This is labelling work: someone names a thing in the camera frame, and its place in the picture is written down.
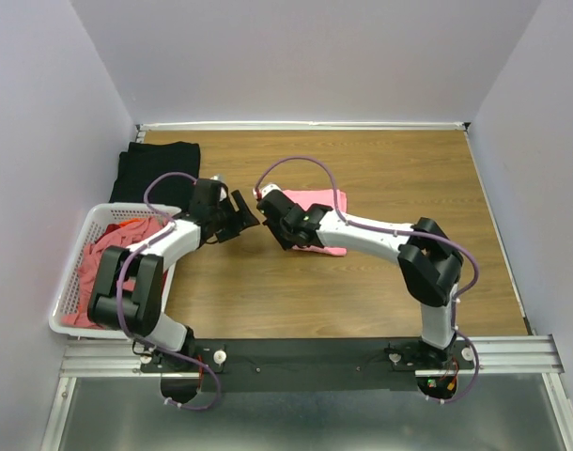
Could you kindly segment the pink t shirt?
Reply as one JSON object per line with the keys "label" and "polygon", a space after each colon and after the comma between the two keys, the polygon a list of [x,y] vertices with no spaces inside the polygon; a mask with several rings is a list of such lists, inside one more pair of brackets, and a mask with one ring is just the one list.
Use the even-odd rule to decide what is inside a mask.
{"label": "pink t shirt", "polygon": [[[284,194],[293,202],[299,204],[304,210],[307,210],[313,204],[325,205],[334,209],[336,202],[334,201],[333,191],[329,190],[284,190]],[[339,247],[298,247],[294,246],[293,250],[304,252],[315,252],[325,254],[332,257],[344,257],[347,254],[345,248]]]}

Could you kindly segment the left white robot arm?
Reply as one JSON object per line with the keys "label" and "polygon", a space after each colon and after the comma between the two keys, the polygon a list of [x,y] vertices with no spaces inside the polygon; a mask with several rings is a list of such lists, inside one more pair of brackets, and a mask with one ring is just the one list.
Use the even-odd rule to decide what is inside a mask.
{"label": "left white robot arm", "polygon": [[101,256],[87,307],[88,319],[107,330],[123,332],[162,351],[173,370],[187,369],[194,359],[193,330],[162,308],[164,274],[181,258],[208,241],[237,238],[259,221],[240,191],[220,179],[199,179],[186,211],[171,214],[149,207],[165,225],[129,246],[112,245]]}

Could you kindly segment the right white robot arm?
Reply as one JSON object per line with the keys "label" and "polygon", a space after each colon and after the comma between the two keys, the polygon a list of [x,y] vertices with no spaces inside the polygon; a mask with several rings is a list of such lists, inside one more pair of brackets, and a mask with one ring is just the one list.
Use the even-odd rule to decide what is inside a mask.
{"label": "right white robot arm", "polygon": [[450,360],[456,334],[453,302],[463,259],[434,221],[390,224],[323,204],[305,209],[274,184],[257,195],[256,207],[284,249],[342,248],[395,264],[410,296],[421,305],[420,361],[437,368]]}

